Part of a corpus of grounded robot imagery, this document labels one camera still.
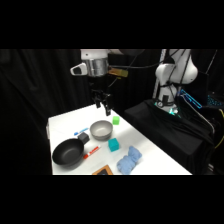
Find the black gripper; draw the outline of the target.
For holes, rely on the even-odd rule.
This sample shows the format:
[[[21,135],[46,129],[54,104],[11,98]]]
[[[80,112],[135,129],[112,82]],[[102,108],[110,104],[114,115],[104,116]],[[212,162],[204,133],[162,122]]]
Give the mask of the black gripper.
[[[113,109],[112,95],[109,94],[109,77],[107,75],[101,77],[89,77],[88,81],[93,101],[97,108],[101,107],[101,97],[97,94],[105,95],[104,107],[106,115],[109,116]]]

